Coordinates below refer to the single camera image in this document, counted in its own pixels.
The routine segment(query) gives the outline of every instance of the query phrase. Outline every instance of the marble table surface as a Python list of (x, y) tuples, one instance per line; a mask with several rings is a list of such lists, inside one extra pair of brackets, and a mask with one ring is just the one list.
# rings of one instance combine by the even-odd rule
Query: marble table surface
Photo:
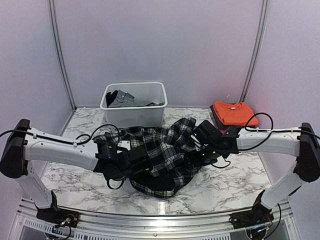
[[(211, 121), (209, 109), (166, 108), (164, 126), (170, 126), (185, 116)], [(90, 134), (105, 124), (99, 108), (79, 108), (70, 121), (64, 137), (76, 138)], [(218, 159), (217, 166), (224, 166)], [(271, 184), (257, 153), (231, 154), (231, 165), (224, 169), (203, 167), (193, 180), (174, 197), (158, 199), (144, 195), (125, 181), (123, 187), (111, 190), (102, 174), (83, 168), (51, 162), (42, 177), (44, 184), (53, 190), (58, 204), (94, 212), (126, 215), (186, 215), (236, 210), (252, 206), (258, 193)], [(117, 182), (110, 182), (116, 187)]]

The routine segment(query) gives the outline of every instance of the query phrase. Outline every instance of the plaid shirt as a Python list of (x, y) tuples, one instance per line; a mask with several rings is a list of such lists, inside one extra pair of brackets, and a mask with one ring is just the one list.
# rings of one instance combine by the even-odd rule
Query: plaid shirt
[[(184, 154), (196, 149), (195, 143), (190, 140), (195, 126), (196, 120), (194, 118), (185, 117), (176, 121), (169, 128), (136, 126), (120, 129), (120, 140), (130, 141), (132, 149), (145, 146), (152, 164), (149, 174), (152, 177), (161, 177), (171, 172), (175, 187), (170, 191), (152, 190), (133, 179), (130, 179), (131, 185), (146, 195), (169, 198), (188, 184), (200, 169), (197, 167), (188, 170), (181, 165), (184, 161)], [(96, 136), (93, 140), (97, 139), (116, 144), (118, 135), (114, 132), (106, 132), (104, 135)]]

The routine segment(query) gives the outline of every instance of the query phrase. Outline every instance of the orange t-shirt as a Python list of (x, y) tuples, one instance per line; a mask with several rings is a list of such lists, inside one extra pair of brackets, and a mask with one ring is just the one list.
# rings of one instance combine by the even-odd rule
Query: orange t-shirt
[[(245, 103), (226, 104), (222, 101), (216, 101), (213, 104), (214, 112), (223, 125), (244, 127), (247, 121), (254, 115), (252, 109)], [(259, 120), (254, 117), (249, 127), (258, 126)]]

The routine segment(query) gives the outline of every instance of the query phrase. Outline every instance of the dark gray cloth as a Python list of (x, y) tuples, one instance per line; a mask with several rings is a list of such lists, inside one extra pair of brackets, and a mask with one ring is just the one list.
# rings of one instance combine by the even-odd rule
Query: dark gray cloth
[(154, 103), (148, 100), (137, 100), (128, 92), (119, 90), (115, 100), (109, 105), (109, 108), (128, 108), (128, 107), (147, 107), (161, 106), (163, 103)]

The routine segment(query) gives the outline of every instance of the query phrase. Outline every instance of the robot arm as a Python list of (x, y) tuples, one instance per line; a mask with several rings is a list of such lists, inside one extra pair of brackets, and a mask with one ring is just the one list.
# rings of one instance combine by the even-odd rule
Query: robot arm
[[(252, 209), (233, 213), (230, 223), (235, 229), (267, 223), (274, 219), (272, 209), (287, 196), (294, 194), (303, 184), (316, 181), (320, 177), (320, 146), (309, 123), (290, 129), (246, 130), (229, 127), (222, 134), (209, 122), (204, 121), (195, 129), (194, 137), (207, 148), (211, 154), (228, 157), (230, 153), (255, 151), (279, 153), (296, 157), (286, 175), (282, 176), (272, 187), (262, 191), (256, 198)], [(250, 236), (253, 240), (263, 239), (266, 230), (257, 231)]]
[[(29, 121), (23, 119), (16, 126), (16, 131), (7, 140), (0, 171), (15, 179), (26, 193), (34, 200), (39, 219), (51, 222), (65, 218), (68, 214), (79, 213), (57, 207), (55, 194), (49, 191), (34, 171), (32, 160), (57, 162), (82, 167), (93, 172), (103, 173), (108, 179), (119, 180), (148, 169), (148, 154), (144, 147), (127, 150), (111, 142), (89, 140), (86, 143), (60, 136), (50, 135), (35, 128), (30, 128)], [(296, 162), (286, 175), (272, 187), (264, 190), (257, 197), (252, 210), (231, 215), (234, 228), (245, 228), (274, 219), (271, 209), (278, 202), (291, 195), (307, 182), (320, 177), (320, 147), (315, 137), (300, 132), (313, 133), (308, 123), (301, 128), (277, 129), (263, 144), (269, 132), (261, 129), (247, 131), (241, 127), (230, 127), (222, 134), (208, 121), (198, 126), (193, 137), (206, 146), (199, 152), (186, 153), (185, 164), (205, 166), (219, 157), (238, 154), (245, 151), (280, 153), (297, 157)]]

